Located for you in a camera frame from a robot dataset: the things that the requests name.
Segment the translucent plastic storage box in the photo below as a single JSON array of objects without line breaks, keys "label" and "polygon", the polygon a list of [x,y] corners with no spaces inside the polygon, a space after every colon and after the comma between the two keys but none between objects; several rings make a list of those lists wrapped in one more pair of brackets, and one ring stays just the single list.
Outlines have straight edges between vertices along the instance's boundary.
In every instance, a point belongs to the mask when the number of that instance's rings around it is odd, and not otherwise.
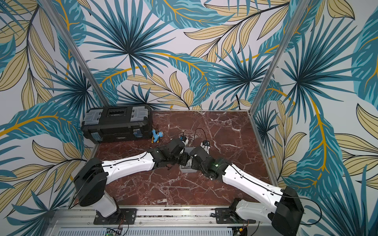
[{"label": "translucent plastic storage box", "polygon": [[189,155],[190,159],[187,161],[186,165],[179,165],[179,169],[182,173],[188,174],[188,173],[196,173],[197,170],[192,169],[192,162],[193,158],[190,156],[190,152],[194,149],[194,147],[186,147],[185,153]]}]

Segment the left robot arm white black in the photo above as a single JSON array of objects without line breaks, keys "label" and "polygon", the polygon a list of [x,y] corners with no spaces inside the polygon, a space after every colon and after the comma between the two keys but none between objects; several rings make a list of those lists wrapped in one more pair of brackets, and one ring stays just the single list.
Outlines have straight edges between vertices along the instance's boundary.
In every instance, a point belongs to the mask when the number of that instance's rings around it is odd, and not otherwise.
[{"label": "left robot arm white black", "polygon": [[139,172],[186,164],[189,160],[185,152],[187,144],[188,139],[182,136],[135,156],[111,161],[101,161],[95,157],[90,159],[74,178],[75,198],[79,206],[90,206],[106,219],[120,220],[121,210],[114,198],[105,192],[105,187]]}]

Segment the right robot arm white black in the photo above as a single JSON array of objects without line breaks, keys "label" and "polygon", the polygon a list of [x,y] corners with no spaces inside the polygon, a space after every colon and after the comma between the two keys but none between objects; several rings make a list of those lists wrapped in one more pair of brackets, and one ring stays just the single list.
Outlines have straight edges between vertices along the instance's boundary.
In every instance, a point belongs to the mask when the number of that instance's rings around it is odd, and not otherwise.
[{"label": "right robot arm white black", "polygon": [[195,147],[190,152],[191,168],[199,170],[211,180],[231,185],[262,204],[259,213],[247,209],[247,202],[240,200],[235,213],[244,220],[259,216],[259,221],[271,222],[273,228],[283,236],[296,236],[304,208],[297,192],[287,186],[282,189],[265,183],[238,168],[227,159],[214,159],[203,147]]}]

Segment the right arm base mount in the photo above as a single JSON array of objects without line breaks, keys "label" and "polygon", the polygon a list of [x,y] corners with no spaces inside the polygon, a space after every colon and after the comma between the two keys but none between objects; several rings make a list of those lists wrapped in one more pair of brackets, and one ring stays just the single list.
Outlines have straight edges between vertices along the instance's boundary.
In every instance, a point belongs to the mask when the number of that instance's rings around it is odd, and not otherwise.
[{"label": "right arm base mount", "polygon": [[244,224],[244,223],[256,223],[253,219],[242,219],[236,213],[237,204],[242,201],[241,198],[235,198],[229,207],[215,208],[215,212],[210,216],[216,219],[217,224]]}]

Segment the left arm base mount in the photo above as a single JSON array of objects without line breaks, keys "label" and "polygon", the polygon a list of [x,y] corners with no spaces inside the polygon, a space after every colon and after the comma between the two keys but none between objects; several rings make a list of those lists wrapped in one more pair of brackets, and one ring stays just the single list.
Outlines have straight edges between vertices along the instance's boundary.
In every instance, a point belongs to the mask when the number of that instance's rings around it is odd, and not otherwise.
[{"label": "left arm base mount", "polygon": [[120,225],[121,223],[133,225],[136,213],[136,208],[118,208],[115,213],[104,217],[99,211],[96,211],[94,225]]}]

